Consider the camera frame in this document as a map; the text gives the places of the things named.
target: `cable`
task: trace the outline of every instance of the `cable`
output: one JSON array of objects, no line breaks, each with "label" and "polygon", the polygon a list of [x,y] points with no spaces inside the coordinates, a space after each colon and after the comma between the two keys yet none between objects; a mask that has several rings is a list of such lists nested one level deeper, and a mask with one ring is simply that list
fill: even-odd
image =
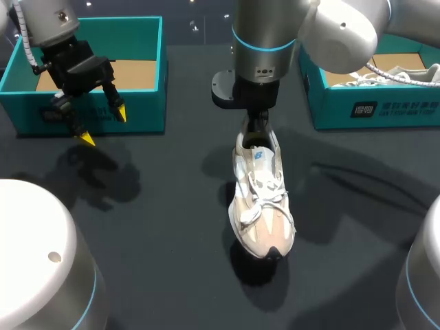
[{"label": "cable", "polygon": [[39,65],[36,63],[35,57],[30,49],[28,29],[26,28],[25,17],[23,15],[23,11],[21,10],[19,0],[13,0],[13,4],[17,18],[19,19],[21,36],[23,37],[23,48],[25,49],[27,60],[31,66],[38,67]]},{"label": "cable", "polygon": [[404,78],[400,78],[397,76],[394,76],[392,74],[389,74],[388,72],[382,71],[381,69],[376,68],[374,65],[367,63],[365,65],[368,69],[370,69],[375,74],[378,74],[381,77],[384,77],[385,79],[389,79],[392,81],[395,81],[397,83],[407,84],[407,85],[415,85],[420,87],[436,87],[440,88],[440,83],[438,82],[423,82],[423,81],[416,81],[416,80],[406,80]]}]

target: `robotic arm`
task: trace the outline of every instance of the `robotic arm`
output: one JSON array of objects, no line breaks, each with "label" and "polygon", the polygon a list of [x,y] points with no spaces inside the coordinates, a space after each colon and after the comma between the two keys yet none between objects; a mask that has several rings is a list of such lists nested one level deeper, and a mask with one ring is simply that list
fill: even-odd
[{"label": "robotic arm", "polygon": [[[214,76],[212,99],[224,109],[246,109],[249,135],[264,132],[295,45],[302,43],[326,71],[348,74],[368,63],[383,33],[440,47],[439,14],[440,0],[237,0],[232,26],[235,70]],[[434,223],[439,217],[433,212],[423,232],[438,236]],[[440,295],[434,290],[440,281],[439,240],[420,237],[397,286],[397,309],[406,330],[439,330]],[[421,242],[435,251],[430,254],[434,257],[414,252],[421,250]]]},{"label": "robotic arm", "polygon": [[[116,119],[126,121],[124,100],[112,83],[114,76],[109,59],[95,56],[88,42],[76,39],[74,33],[80,23],[69,0],[0,0],[0,32],[4,31],[8,16],[21,32],[34,74],[48,71],[62,90],[52,99],[52,106],[73,136],[95,145],[71,101],[97,86],[102,86]],[[41,66],[35,61],[31,47],[41,48]]]}]

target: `shoe tongue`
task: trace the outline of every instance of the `shoe tongue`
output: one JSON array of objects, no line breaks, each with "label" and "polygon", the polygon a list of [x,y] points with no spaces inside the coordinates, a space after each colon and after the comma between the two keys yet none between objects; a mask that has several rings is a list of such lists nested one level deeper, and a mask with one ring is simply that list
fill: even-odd
[{"label": "shoe tongue", "polygon": [[254,172],[257,176],[258,173],[273,173],[273,160],[275,154],[269,148],[264,146],[251,148],[252,151],[252,161],[254,162]]}]

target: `table surface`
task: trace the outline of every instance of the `table surface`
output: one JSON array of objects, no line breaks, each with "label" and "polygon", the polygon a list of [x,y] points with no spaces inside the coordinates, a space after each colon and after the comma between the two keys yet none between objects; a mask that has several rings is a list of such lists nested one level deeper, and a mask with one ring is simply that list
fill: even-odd
[{"label": "table surface", "polygon": [[440,132],[317,132],[293,67],[270,120],[298,233],[276,268],[255,265],[227,214],[245,114],[210,97],[214,74],[232,66],[232,1],[196,1],[77,1],[81,16],[167,17],[172,5],[187,15],[168,19],[186,22],[187,41],[165,25],[167,40],[182,41],[168,47],[166,132],[97,137],[97,148],[17,139],[0,109],[0,177],[39,184],[69,208],[107,283],[107,330],[395,328],[397,277],[439,194]]}]

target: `white shoe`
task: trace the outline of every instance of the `white shoe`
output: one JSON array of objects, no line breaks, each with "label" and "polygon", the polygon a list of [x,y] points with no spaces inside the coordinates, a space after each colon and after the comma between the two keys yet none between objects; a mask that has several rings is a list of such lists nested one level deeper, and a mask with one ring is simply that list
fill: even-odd
[{"label": "white shoe", "polygon": [[[410,76],[405,72],[399,72],[398,74],[393,74],[394,76],[403,78],[405,80],[409,80]],[[333,87],[357,87],[357,86],[383,86],[383,85],[405,85],[399,82],[395,82],[390,79],[386,79],[384,77],[378,76],[377,74],[365,74],[360,76],[357,72],[353,72],[350,74],[355,81],[346,82],[344,84],[337,84]]]},{"label": "white shoe", "polygon": [[245,120],[233,152],[236,188],[229,207],[230,222],[250,254],[259,259],[279,259],[291,250],[296,232],[284,186],[280,147],[269,125],[259,133],[269,147],[243,147],[247,134]]},{"label": "white shoe", "polygon": [[[407,70],[403,67],[396,66],[390,71],[389,74],[393,76],[403,78],[405,80],[421,81],[423,83],[440,83],[440,65],[434,64],[429,69],[423,70]],[[395,85],[404,86],[402,82],[386,79],[381,76],[377,76],[374,73],[365,74],[360,76],[357,72],[353,72],[350,76],[354,77],[356,81],[346,82],[344,84],[334,85],[334,87],[353,87],[353,86],[380,86],[380,85]]]}]

